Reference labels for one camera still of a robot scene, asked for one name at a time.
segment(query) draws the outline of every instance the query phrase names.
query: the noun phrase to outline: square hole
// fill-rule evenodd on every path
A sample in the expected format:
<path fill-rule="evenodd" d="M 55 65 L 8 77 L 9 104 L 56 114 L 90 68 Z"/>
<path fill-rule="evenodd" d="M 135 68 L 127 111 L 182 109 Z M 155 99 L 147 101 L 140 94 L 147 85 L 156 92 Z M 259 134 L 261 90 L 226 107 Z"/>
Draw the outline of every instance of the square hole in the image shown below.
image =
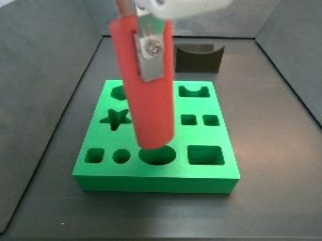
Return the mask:
<path fill-rule="evenodd" d="M 182 115 L 182 125 L 196 125 L 196 116 Z"/>
<path fill-rule="evenodd" d="M 218 116 L 215 115 L 203 115 L 204 125 L 207 126 L 219 126 Z"/>
<path fill-rule="evenodd" d="M 187 146 L 187 159 L 191 165 L 223 165 L 222 148 L 218 146 Z"/>
<path fill-rule="evenodd" d="M 87 150 L 86 162 L 87 163 L 100 163 L 104 156 L 104 149 L 91 148 Z"/>

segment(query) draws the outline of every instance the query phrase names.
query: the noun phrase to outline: screw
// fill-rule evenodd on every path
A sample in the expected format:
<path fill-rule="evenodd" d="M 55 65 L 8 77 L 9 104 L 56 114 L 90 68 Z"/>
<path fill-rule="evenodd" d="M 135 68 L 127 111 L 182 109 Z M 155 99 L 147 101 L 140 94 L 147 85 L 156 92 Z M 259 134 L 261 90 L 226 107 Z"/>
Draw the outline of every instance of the screw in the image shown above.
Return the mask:
<path fill-rule="evenodd" d="M 158 56 L 162 52 L 162 44 L 156 40 L 150 40 L 146 46 L 146 53 L 150 56 Z"/>
<path fill-rule="evenodd" d="M 138 8 L 139 8 L 142 11 L 146 10 L 146 8 L 144 8 L 142 5 L 136 4 L 136 6 L 138 6 Z"/>
<path fill-rule="evenodd" d="M 164 4 L 164 0 L 156 0 L 156 2 L 160 6 Z"/>

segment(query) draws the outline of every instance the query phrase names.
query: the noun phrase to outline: red cylinder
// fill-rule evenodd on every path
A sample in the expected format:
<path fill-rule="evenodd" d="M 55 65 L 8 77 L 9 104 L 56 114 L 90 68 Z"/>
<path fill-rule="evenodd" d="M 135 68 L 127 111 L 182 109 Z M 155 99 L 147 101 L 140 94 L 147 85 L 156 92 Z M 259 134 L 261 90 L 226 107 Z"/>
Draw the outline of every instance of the red cylinder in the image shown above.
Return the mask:
<path fill-rule="evenodd" d="M 174 137 L 174 42 L 172 25 L 163 32 L 163 78 L 143 82 L 139 76 L 134 34 L 136 16 L 120 18 L 110 25 L 118 55 L 138 143 L 143 149 L 160 148 Z"/>

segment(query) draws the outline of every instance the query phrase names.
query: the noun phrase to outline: shape sorter block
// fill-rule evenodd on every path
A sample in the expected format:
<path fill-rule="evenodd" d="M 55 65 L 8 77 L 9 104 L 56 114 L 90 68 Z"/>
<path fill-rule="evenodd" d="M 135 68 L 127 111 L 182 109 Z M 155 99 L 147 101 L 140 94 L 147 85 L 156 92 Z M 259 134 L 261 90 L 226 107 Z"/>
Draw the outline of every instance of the shape sorter block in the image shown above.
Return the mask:
<path fill-rule="evenodd" d="M 75 163 L 83 190 L 233 191 L 241 174 L 212 83 L 175 81 L 174 100 L 175 137 L 160 149 L 144 150 L 136 142 L 122 81 L 106 82 Z"/>

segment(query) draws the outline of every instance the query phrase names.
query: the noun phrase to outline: silver metal bracket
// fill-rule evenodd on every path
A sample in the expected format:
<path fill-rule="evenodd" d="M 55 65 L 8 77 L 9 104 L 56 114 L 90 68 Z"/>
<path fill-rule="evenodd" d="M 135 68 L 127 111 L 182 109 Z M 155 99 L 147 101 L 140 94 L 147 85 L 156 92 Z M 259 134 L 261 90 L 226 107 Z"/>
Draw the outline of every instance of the silver metal bracket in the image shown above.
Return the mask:
<path fill-rule="evenodd" d="M 134 5 L 139 33 L 135 34 L 139 74 L 144 82 L 163 77 L 163 29 L 164 21 L 143 7 Z"/>

